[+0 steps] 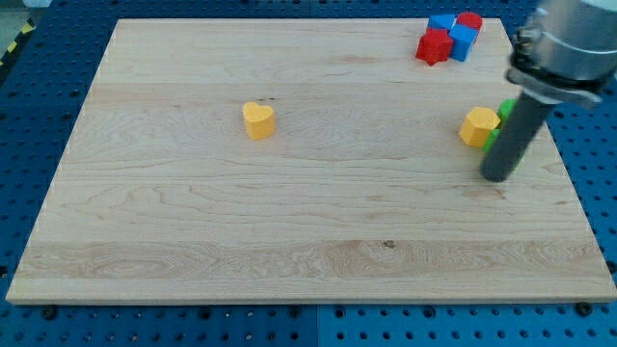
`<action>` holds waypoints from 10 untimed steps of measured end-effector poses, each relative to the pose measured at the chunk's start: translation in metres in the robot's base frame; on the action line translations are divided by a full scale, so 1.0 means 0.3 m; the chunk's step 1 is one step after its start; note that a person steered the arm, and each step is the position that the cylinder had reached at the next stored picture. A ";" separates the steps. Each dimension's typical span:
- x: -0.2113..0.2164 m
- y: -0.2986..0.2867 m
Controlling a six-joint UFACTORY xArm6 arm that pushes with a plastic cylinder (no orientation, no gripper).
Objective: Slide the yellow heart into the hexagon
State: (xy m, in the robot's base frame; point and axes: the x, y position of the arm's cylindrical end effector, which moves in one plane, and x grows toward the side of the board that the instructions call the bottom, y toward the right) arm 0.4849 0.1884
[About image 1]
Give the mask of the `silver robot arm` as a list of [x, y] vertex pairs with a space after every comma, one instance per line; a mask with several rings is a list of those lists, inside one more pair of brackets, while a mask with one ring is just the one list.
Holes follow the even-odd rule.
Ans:
[[546, 104], [591, 109], [616, 72], [616, 0], [541, 0], [514, 37], [506, 79]]

